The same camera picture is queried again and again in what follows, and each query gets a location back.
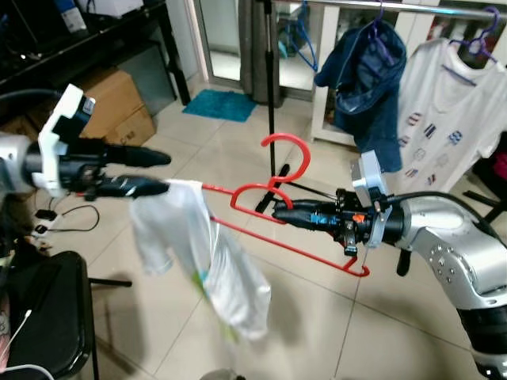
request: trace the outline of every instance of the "red plastic hanger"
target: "red plastic hanger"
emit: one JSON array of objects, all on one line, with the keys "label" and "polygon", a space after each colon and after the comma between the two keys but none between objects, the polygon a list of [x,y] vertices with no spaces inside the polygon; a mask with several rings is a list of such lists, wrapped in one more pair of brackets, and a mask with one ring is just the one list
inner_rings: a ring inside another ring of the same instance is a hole
[{"label": "red plastic hanger", "polygon": [[[282,190],[280,190],[279,188],[275,188],[275,183],[276,182],[287,183],[287,182],[292,182],[292,181],[300,178],[304,174],[304,172],[307,170],[307,167],[310,164],[310,159],[311,159],[310,149],[308,149],[308,145],[302,139],[300,139],[297,136],[288,134],[288,133],[275,133],[273,135],[270,135],[270,136],[266,137],[264,140],[262,140],[261,145],[268,146],[270,143],[272,143],[276,140],[289,141],[291,143],[296,144],[301,149],[301,152],[303,153],[303,161],[301,162],[301,165],[295,171],[294,174],[286,176],[286,177],[277,177],[277,176],[271,177],[269,179],[268,184],[244,184],[243,186],[237,188],[234,191],[230,190],[228,188],[223,188],[223,187],[215,186],[212,184],[203,184],[203,188],[206,190],[209,190],[209,191],[219,192],[219,193],[227,194],[227,195],[231,196],[230,205],[231,205],[231,208],[233,208],[235,210],[244,212],[249,215],[253,215],[253,216],[261,218],[261,219],[269,220],[270,222],[274,222],[274,223],[278,223],[278,224],[286,224],[285,222],[275,219],[272,216],[264,215],[264,214],[261,214],[260,212],[255,211],[255,210],[250,210],[249,208],[237,205],[238,197],[242,193],[244,193],[245,191],[250,190],[252,188],[260,188],[260,189],[264,189],[268,192],[274,192],[281,199],[284,200],[284,202],[287,204],[288,208],[292,208],[292,201],[291,201],[290,197],[287,194],[285,194]],[[212,216],[212,220],[214,222],[217,222],[219,224],[227,226],[227,227],[231,228],[232,230],[237,230],[243,234],[247,234],[247,235],[250,235],[254,238],[260,239],[262,241],[267,241],[268,243],[271,243],[271,244],[277,245],[279,247],[291,250],[292,252],[296,252],[300,255],[303,255],[305,257],[309,257],[313,260],[316,260],[316,261],[319,261],[319,262],[324,263],[326,265],[329,265],[330,267],[336,268],[340,271],[349,273],[352,276],[365,277],[370,274],[368,267],[366,267],[365,265],[361,266],[362,270],[360,272],[356,272],[355,270],[351,269],[351,267],[354,265],[354,263],[356,263],[357,257],[352,257],[349,261],[347,261],[347,263],[345,265],[338,265],[338,264],[334,263],[333,261],[329,261],[329,260],[323,259],[319,256],[315,256],[312,253],[308,253],[306,251],[303,251],[302,249],[298,249],[298,248],[293,247],[291,245],[287,245],[285,243],[282,243],[281,241],[274,240],[270,237],[262,236],[260,234],[253,232],[253,231],[247,230],[247,229],[242,228],[240,226],[236,226],[233,223],[229,223],[229,222],[226,222],[225,220],[222,220],[220,218],[216,218],[215,216]]]}]

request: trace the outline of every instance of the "white cable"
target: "white cable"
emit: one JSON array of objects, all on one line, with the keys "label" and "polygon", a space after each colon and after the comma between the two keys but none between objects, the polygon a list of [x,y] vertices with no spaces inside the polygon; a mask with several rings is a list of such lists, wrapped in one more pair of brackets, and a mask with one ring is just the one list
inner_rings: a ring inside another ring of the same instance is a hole
[{"label": "white cable", "polygon": [[3,357],[5,356],[5,354],[7,353],[7,350],[9,349],[10,347],[10,344],[13,343],[13,340],[14,338],[16,338],[16,335],[21,331],[23,325],[25,324],[26,320],[29,319],[29,316],[30,314],[32,313],[31,310],[28,310],[26,313],[25,313],[25,317],[23,318],[23,322],[19,325],[19,327],[17,328],[16,332],[14,333],[14,335],[11,336],[11,338],[9,339],[9,343],[6,345],[6,347],[3,349],[2,351],[2,354],[0,354],[0,362],[2,361]]},{"label": "white cable", "polygon": [[41,367],[41,366],[36,366],[35,364],[21,364],[20,366],[7,367],[5,370],[1,371],[0,373],[10,372],[10,371],[19,371],[19,370],[39,371],[39,372],[42,372],[43,374],[45,374],[49,380],[55,380],[55,378],[53,378],[53,375],[50,374],[47,369],[45,369],[44,367]]},{"label": "white cable", "polygon": [[[4,355],[7,353],[7,350],[10,347],[10,344],[13,343],[13,341],[16,338],[17,334],[21,331],[21,329],[25,325],[26,320],[29,319],[30,314],[32,314],[32,311],[31,310],[27,310],[27,312],[25,313],[25,317],[23,318],[23,322],[19,325],[19,327],[17,328],[16,332],[11,336],[11,338],[9,340],[9,343],[3,349],[2,354],[0,355],[0,361],[2,361]],[[39,372],[42,372],[49,380],[55,380],[55,378],[53,378],[53,375],[47,369],[45,369],[44,367],[41,367],[41,366],[37,366],[36,364],[21,364],[20,366],[7,367],[4,370],[0,370],[0,373],[11,372],[11,371],[19,371],[19,370],[35,370],[35,371],[39,371]]]}]

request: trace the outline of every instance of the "silver robotic arm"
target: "silver robotic arm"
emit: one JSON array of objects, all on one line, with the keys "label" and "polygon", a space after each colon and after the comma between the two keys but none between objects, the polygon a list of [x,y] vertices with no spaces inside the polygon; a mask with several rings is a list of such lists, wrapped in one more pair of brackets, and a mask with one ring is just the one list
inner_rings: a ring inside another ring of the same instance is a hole
[{"label": "silver robotic arm", "polygon": [[399,247],[401,276],[408,272],[410,254],[420,254],[461,318],[478,371],[506,380],[507,248],[500,238],[477,212],[449,194],[388,196],[374,152],[353,163],[352,176],[355,192],[338,189],[336,202],[295,200],[291,210],[278,203],[273,216],[330,232],[350,256],[357,242]]},{"label": "silver robotic arm", "polygon": [[419,253],[457,309],[479,372],[507,379],[507,248],[448,199],[400,203],[400,248]]}]

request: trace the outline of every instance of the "white t-shirt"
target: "white t-shirt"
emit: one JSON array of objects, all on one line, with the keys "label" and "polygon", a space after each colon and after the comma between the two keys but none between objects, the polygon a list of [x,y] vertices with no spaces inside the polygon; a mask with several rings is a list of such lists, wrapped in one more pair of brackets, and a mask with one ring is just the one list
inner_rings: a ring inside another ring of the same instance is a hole
[{"label": "white t-shirt", "polygon": [[[402,169],[390,190],[448,192],[507,129],[507,71],[501,63],[471,69],[446,39],[419,46],[403,74],[398,110]],[[466,83],[442,65],[472,80]]]}]

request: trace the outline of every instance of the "denim jacket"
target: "denim jacket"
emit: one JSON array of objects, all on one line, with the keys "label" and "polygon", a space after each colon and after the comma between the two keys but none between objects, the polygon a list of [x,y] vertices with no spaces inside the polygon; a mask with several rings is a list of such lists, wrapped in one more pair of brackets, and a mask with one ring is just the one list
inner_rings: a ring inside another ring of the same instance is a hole
[{"label": "denim jacket", "polygon": [[375,150],[382,171],[395,172],[402,168],[398,91],[406,50],[387,22],[379,21],[377,30],[391,59],[372,38],[370,23],[343,35],[314,81],[336,89],[335,125],[354,136],[361,152]]}]

